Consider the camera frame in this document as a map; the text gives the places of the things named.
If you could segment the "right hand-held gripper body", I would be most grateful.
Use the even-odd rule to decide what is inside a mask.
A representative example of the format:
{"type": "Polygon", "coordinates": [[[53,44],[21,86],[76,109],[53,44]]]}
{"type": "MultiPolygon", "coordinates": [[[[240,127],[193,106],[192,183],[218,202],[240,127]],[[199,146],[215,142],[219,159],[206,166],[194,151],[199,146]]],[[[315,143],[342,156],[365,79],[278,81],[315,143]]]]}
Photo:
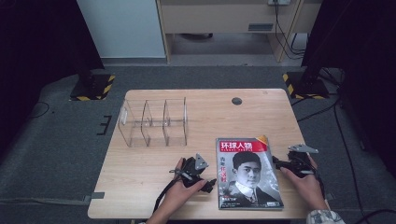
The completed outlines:
{"type": "Polygon", "coordinates": [[[292,172],[300,178],[306,175],[314,175],[317,169],[308,158],[309,153],[317,154],[318,150],[305,144],[297,144],[289,147],[288,158],[291,163],[292,172]]]}

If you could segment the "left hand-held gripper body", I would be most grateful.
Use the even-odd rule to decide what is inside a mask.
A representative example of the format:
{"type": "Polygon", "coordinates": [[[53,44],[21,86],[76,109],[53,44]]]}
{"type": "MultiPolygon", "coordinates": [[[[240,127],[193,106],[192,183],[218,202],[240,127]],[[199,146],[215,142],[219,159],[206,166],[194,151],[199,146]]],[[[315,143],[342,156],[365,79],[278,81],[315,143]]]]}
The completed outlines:
{"type": "Polygon", "coordinates": [[[179,168],[171,170],[171,173],[175,173],[181,178],[186,188],[193,186],[198,181],[202,180],[200,174],[208,166],[205,159],[197,153],[194,157],[183,159],[182,164],[179,168]]]}

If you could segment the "magazine with portrait cover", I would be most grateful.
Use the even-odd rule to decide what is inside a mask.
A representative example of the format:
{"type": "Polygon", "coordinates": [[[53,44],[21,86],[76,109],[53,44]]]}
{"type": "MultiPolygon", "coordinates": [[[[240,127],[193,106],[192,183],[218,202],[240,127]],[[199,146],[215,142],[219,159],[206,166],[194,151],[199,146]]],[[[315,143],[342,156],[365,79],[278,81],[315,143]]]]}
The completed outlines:
{"type": "Polygon", "coordinates": [[[218,197],[221,210],[284,208],[268,138],[218,138],[218,197]]]}

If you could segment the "clear acrylic divided organizer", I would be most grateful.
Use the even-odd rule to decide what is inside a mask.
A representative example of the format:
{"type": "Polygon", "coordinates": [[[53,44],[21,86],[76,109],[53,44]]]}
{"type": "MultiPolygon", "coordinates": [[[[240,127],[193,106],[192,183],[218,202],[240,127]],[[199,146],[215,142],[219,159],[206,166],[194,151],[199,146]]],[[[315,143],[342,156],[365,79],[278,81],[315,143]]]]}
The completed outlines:
{"type": "Polygon", "coordinates": [[[184,147],[187,99],[124,100],[118,128],[128,147],[184,147]]]}

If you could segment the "person's right hand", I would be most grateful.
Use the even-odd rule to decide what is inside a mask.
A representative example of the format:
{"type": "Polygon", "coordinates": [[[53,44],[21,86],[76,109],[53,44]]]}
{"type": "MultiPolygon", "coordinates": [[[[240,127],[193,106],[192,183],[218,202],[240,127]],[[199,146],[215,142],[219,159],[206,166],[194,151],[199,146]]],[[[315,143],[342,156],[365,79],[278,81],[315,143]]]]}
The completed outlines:
{"type": "Polygon", "coordinates": [[[306,175],[300,178],[287,168],[281,168],[280,171],[296,188],[311,210],[328,209],[328,205],[322,195],[321,186],[314,175],[306,175]]]}

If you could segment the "person's left hand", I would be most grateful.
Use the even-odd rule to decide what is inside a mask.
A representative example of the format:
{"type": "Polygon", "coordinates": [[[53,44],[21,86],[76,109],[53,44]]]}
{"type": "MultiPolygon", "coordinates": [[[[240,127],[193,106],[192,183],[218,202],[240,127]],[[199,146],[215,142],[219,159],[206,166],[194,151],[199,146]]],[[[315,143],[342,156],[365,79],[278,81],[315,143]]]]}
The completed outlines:
{"type": "Polygon", "coordinates": [[[200,180],[190,187],[185,187],[179,175],[174,176],[174,184],[166,191],[164,199],[158,208],[158,212],[165,217],[172,216],[185,202],[206,184],[206,180],[200,180]]]}

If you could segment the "black curtain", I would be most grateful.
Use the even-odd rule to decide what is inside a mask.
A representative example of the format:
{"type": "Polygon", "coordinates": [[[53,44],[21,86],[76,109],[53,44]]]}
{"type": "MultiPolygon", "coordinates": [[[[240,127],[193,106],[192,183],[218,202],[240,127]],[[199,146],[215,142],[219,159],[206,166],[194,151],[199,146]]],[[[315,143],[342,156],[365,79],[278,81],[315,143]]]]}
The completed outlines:
{"type": "Polygon", "coordinates": [[[77,0],[0,0],[0,158],[47,84],[103,66],[77,0]]]}
{"type": "Polygon", "coordinates": [[[396,178],[396,0],[322,0],[302,66],[345,71],[361,140],[396,178]]]}

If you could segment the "beige wooden desk cabinet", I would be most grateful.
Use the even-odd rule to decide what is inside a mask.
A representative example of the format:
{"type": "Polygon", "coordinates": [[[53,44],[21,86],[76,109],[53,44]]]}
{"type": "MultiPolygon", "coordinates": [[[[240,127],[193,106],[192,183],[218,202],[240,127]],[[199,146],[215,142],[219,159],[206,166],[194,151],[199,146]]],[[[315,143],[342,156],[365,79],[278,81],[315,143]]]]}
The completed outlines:
{"type": "Polygon", "coordinates": [[[167,59],[175,34],[263,33],[282,61],[294,34],[310,33],[323,0],[291,0],[268,6],[268,0],[156,0],[167,59]]]}

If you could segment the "white panel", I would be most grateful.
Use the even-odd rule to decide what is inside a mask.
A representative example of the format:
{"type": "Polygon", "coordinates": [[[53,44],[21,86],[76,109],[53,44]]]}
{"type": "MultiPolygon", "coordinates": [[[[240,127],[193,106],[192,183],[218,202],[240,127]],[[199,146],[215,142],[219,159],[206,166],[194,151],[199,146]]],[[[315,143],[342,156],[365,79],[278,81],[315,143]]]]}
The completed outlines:
{"type": "Polygon", "coordinates": [[[77,0],[102,58],[164,58],[156,0],[77,0]]]}

